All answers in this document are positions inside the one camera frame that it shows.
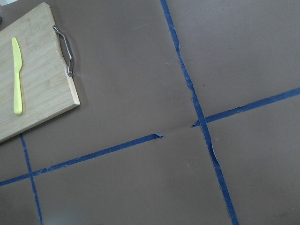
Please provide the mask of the wooden cutting board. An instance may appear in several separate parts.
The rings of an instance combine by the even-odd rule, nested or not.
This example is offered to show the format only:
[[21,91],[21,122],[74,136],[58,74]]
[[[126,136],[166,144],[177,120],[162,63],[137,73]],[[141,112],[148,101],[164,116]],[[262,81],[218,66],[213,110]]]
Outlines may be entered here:
[[[0,139],[5,141],[80,104],[60,48],[52,11],[40,3],[0,32]],[[18,41],[22,68],[22,113],[13,110],[14,61]]]

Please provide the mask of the yellow plastic knife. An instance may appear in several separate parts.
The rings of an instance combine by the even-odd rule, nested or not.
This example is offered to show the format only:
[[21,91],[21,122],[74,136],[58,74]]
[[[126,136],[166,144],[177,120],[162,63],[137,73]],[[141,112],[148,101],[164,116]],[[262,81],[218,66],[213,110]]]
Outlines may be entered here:
[[21,82],[20,82],[20,71],[22,69],[22,55],[15,37],[11,39],[12,50],[13,50],[13,61],[14,61],[14,113],[20,115],[23,112],[22,103],[22,92],[21,92]]

